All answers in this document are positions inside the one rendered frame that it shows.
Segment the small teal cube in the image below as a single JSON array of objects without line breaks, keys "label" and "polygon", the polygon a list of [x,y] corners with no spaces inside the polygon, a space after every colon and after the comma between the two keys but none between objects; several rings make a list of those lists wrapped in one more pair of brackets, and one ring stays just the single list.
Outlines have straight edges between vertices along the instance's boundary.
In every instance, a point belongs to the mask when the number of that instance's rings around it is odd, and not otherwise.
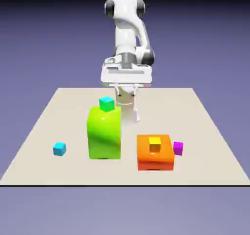
[{"label": "small teal cube", "polygon": [[104,112],[115,110],[115,101],[111,97],[104,97],[99,99],[99,108]]}]

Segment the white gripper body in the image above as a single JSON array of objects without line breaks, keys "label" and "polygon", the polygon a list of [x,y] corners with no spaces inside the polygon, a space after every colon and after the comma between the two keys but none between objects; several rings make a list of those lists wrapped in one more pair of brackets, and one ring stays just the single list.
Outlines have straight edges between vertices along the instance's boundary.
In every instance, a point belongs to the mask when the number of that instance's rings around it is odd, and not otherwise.
[{"label": "white gripper body", "polygon": [[132,64],[132,68],[125,69],[120,63],[104,63],[101,82],[105,84],[151,84],[152,67]]}]

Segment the large green box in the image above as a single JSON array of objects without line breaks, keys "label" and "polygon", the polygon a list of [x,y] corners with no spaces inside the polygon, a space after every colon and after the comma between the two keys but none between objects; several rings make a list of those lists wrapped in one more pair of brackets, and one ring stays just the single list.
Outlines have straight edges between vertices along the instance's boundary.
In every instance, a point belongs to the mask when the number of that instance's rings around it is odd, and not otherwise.
[{"label": "large green box", "polygon": [[109,112],[91,107],[86,127],[90,159],[121,158],[121,107]]}]

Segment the small magenta cube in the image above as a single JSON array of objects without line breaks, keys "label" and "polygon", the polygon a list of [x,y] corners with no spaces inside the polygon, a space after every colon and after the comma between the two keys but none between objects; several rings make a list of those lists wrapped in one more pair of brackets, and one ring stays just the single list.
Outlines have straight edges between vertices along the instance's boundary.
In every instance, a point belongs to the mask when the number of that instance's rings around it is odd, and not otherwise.
[{"label": "small magenta cube", "polygon": [[173,143],[174,154],[177,156],[182,156],[183,154],[183,143],[182,142],[174,142]]}]

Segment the small yellow cube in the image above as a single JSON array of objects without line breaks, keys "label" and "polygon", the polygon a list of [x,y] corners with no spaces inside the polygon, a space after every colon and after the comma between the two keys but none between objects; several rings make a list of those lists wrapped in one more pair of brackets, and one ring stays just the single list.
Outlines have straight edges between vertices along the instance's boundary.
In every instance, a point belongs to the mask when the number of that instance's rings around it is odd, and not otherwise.
[{"label": "small yellow cube", "polygon": [[150,153],[159,153],[161,151],[161,138],[160,137],[149,137],[149,151]]}]

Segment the large orange box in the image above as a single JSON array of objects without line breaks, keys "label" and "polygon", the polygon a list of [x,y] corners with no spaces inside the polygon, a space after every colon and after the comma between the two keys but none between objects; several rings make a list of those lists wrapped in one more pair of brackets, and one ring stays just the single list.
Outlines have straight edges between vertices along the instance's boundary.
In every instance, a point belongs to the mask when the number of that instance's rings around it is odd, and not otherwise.
[{"label": "large orange box", "polygon": [[[161,138],[161,151],[150,153],[149,137]],[[137,167],[138,171],[167,170],[174,168],[175,154],[169,135],[137,135]]]}]

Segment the small cyan cube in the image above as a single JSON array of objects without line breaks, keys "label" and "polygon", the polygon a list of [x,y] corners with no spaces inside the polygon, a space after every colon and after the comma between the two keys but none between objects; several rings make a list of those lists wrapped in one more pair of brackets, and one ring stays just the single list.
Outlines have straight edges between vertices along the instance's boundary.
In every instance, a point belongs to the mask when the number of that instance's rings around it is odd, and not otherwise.
[{"label": "small cyan cube", "polygon": [[53,154],[55,156],[63,156],[66,152],[66,144],[62,142],[57,142],[53,146]]}]

